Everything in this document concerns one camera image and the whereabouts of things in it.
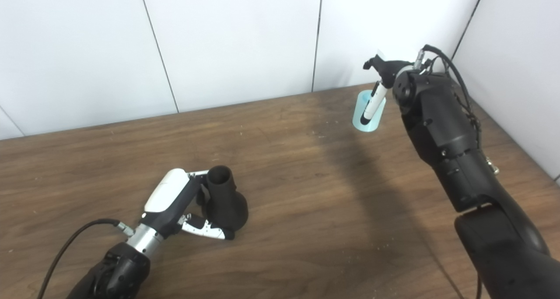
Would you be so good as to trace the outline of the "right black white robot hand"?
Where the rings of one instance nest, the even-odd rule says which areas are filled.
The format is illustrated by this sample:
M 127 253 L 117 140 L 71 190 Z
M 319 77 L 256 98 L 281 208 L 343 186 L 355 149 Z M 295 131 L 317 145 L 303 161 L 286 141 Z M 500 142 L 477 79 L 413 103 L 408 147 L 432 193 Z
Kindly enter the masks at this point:
M 364 62 L 363 69 L 374 68 L 380 76 L 380 80 L 374 84 L 369 100 L 360 118 L 362 125 L 368 125 L 375 113 L 378 111 L 386 93 L 393 88 L 396 76 L 403 68 L 413 66 L 412 62 L 402 60 L 386 61 L 380 53 Z

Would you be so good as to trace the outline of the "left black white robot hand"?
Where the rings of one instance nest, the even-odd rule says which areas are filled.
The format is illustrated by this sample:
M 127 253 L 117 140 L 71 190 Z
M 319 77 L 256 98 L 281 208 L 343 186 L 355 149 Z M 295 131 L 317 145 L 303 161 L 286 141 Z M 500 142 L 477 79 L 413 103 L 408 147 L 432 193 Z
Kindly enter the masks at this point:
M 144 206 L 140 223 L 157 239 L 167 239 L 180 231 L 210 239 L 233 240 L 235 233 L 204 217 L 185 214 L 187 207 L 204 195 L 208 171 L 186 172 L 174 168 L 163 177 Z

